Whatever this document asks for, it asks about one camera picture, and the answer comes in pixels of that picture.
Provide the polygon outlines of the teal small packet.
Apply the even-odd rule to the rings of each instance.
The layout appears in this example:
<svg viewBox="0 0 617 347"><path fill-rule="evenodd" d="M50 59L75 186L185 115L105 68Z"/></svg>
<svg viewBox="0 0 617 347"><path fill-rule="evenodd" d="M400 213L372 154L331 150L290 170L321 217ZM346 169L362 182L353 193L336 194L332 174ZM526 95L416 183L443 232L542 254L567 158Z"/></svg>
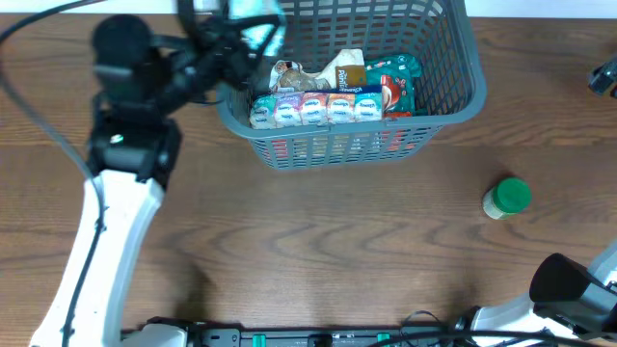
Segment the teal small packet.
<svg viewBox="0 0 617 347"><path fill-rule="evenodd" d="M268 15L276 15L279 24L266 21L262 24L254 22L242 30L247 44L253 50L258 50L266 44L263 55L277 57L283 47L286 33L286 19L278 0L229 0L229 17L231 19L255 19Z"/></svg>

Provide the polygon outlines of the Kleenex tissue multipack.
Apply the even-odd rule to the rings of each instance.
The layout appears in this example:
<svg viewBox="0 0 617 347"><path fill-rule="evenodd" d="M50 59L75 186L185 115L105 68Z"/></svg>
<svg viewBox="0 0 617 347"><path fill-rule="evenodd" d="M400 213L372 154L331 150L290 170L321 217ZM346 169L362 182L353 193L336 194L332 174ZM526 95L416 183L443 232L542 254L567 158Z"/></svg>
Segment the Kleenex tissue multipack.
<svg viewBox="0 0 617 347"><path fill-rule="evenodd" d="M375 121L383 113L382 87L374 85L263 95L254 101L249 122L252 128L265 130Z"/></svg>

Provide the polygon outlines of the green lid spice jar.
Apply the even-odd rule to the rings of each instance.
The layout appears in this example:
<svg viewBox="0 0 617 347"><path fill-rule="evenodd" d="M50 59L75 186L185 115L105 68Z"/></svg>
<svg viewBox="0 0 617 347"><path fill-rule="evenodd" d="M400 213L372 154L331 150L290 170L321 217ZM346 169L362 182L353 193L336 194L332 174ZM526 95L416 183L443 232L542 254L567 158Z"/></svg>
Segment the green lid spice jar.
<svg viewBox="0 0 617 347"><path fill-rule="evenodd" d="M494 220L504 220L523 212L531 204L532 194L528 184L517 177L502 179L483 197L485 214Z"/></svg>

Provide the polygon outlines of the beige cookie snack bag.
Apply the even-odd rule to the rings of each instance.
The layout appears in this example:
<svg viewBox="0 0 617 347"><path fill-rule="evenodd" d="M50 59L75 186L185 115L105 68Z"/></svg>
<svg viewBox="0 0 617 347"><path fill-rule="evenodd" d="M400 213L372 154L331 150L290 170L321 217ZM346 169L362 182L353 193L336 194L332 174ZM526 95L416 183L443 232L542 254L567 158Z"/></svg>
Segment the beige cookie snack bag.
<svg viewBox="0 0 617 347"><path fill-rule="evenodd" d="M326 91L355 88L367 84L363 53L360 49L342 49L320 72L305 72L292 61L277 61L270 73L273 93Z"/></svg>

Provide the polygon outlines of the green Nescafe coffee bag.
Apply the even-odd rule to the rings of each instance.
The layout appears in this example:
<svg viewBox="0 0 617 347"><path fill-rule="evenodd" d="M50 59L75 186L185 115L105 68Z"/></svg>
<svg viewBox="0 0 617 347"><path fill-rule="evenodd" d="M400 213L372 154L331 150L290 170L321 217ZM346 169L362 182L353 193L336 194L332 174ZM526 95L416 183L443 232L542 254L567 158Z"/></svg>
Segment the green Nescafe coffee bag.
<svg viewBox="0 0 617 347"><path fill-rule="evenodd" d="M368 85L381 85L383 111L388 118L407 118L416 112L414 82L422 75L419 61L410 54L395 54L366 61Z"/></svg>

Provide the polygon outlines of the orange spaghetti pasta packet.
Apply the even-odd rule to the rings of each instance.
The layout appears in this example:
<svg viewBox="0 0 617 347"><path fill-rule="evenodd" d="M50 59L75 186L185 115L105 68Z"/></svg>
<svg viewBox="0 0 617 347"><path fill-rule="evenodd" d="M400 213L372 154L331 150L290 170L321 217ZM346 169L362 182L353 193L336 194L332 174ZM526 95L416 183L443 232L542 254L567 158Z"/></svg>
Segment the orange spaghetti pasta packet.
<svg viewBox="0 0 617 347"><path fill-rule="evenodd" d="M407 156L423 140L427 131L398 129L379 132L361 132L319 135L301 139L276 139L271 141L273 156L281 168L290 168L291 164L305 168L343 163L359 163L399 159ZM273 156L263 147L261 152L271 161Z"/></svg>

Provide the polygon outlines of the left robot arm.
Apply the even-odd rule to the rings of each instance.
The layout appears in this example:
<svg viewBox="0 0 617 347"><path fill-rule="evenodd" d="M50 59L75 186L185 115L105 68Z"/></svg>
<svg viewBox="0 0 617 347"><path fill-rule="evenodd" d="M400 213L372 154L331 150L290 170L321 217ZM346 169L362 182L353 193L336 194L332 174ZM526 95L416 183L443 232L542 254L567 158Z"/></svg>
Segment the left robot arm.
<svg viewBox="0 0 617 347"><path fill-rule="evenodd" d="M166 318L123 334L126 295L179 154L173 113L220 82L246 88L282 23L274 14L198 22L188 5L178 17L181 38L156 35L130 14L94 30L102 90L93 100L82 216L35 346L192 346L201 339L194 323Z"/></svg>

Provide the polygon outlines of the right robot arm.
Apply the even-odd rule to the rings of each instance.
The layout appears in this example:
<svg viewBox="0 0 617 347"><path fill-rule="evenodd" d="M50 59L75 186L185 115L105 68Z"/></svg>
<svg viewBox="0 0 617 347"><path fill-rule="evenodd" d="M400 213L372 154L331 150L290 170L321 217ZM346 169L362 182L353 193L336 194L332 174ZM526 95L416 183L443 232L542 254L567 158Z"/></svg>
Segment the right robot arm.
<svg viewBox="0 0 617 347"><path fill-rule="evenodd" d="M457 326L471 346L549 346L616 341L616 245L585 267L564 254L539 266L527 293L509 303L476 308Z"/></svg>

